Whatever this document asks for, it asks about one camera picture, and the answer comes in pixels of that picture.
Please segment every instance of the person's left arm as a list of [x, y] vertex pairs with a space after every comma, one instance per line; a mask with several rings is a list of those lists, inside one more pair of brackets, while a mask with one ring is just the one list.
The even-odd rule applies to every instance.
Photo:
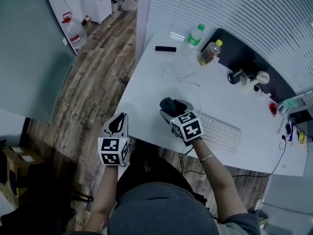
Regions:
[[110, 211], [115, 204], [117, 176], [118, 166], [107, 165], [92, 204], [90, 219], [84, 231], [101, 233], [107, 227]]

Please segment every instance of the bracelet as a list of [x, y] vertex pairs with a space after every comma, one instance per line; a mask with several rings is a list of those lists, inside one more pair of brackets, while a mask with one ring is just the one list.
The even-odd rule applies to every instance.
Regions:
[[200, 162], [203, 162], [203, 161], [205, 161], [205, 160], [207, 160], [208, 158], [211, 158], [211, 157], [213, 157], [213, 156], [214, 156], [214, 154], [212, 153], [211, 155], [207, 156], [206, 158], [200, 160]]

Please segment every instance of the white label on box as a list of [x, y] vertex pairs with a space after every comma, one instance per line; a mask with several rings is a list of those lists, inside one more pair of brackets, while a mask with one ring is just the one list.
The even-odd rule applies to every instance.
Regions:
[[35, 161], [31, 156], [22, 156], [22, 158], [28, 163]]
[[19, 147], [12, 147], [12, 149], [15, 151], [15, 153], [23, 153], [23, 150]]

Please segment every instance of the bottle with brown liquid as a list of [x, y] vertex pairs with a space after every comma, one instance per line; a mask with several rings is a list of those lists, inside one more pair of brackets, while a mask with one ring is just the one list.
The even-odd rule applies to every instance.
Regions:
[[218, 39], [216, 42], [210, 42], [203, 50], [198, 58], [198, 62], [202, 65], [208, 65], [220, 52], [223, 42]]

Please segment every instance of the black pants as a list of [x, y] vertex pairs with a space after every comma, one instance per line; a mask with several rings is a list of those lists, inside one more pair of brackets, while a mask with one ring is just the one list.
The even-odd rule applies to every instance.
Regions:
[[[141, 184], [165, 182], [189, 191], [197, 200], [206, 203], [203, 196], [192, 191], [190, 184], [175, 167], [158, 156], [156, 146], [148, 145], [148, 147], [142, 148], [145, 150], [137, 149], [131, 154], [130, 165], [117, 182], [116, 200]], [[145, 164], [150, 168], [149, 171], [146, 171]]]

